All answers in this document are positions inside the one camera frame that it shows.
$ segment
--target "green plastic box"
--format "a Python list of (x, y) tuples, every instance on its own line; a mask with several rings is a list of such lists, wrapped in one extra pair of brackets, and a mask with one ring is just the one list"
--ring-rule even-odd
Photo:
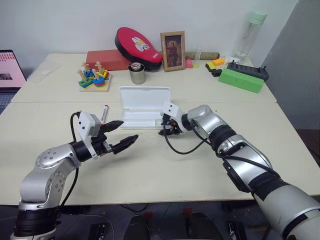
[(246, 75), (241, 72), (233, 71), (230, 69), (223, 69), (219, 77), (219, 82), (235, 86), (237, 88), (245, 89), (250, 92), (259, 93), (262, 86), (264, 85), (264, 80)]

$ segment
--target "clear plastic bag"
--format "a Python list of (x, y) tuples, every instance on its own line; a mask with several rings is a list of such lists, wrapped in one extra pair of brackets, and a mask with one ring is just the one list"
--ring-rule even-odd
[(62, 64), (53, 61), (51, 59), (45, 59), (38, 67), (37, 69), (31, 73), (27, 81), (31, 81), (34, 83), (39, 83), (43, 78), (60, 68)]

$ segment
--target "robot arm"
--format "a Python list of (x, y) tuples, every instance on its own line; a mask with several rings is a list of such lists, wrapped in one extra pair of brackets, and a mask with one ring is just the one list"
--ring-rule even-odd
[(296, 186), (284, 182), (268, 158), (207, 105), (184, 113), (178, 106), (166, 102), (162, 113), (163, 124), (171, 123), (171, 128), (177, 129), (168, 129), (167, 133), (178, 134), (195, 129), (209, 139), (216, 155), (223, 159), (223, 166), (232, 182), (240, 191), (252, 194), (271, 226), (283, 239), (319, 239), (320, 204)]
[(132, 145), (138, 135), (129, 136), (116, 145), (108, 144), (104, 133), (118, 128), (123, 121), (100, 123), (87, 112), (78, 112), (77, 130), (81, 141), (49, 148), (35, 161), (33, 170), (20, 186), (21, 201), (11, 240), (53, 240), (59, 205), (68, 175), (82, 162)]

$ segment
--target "wooden frame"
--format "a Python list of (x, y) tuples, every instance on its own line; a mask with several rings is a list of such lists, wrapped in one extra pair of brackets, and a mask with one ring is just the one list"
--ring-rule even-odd
[(165, 72), (186, 68), (185, 31), (160, 33)]

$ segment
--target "white case lid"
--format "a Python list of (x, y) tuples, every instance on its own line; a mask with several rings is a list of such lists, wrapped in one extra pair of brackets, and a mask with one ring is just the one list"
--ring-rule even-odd
[(171, 102), (167, 86), (121, 86), (121, 105), (130, 110), (161, 110), (165, 101)]

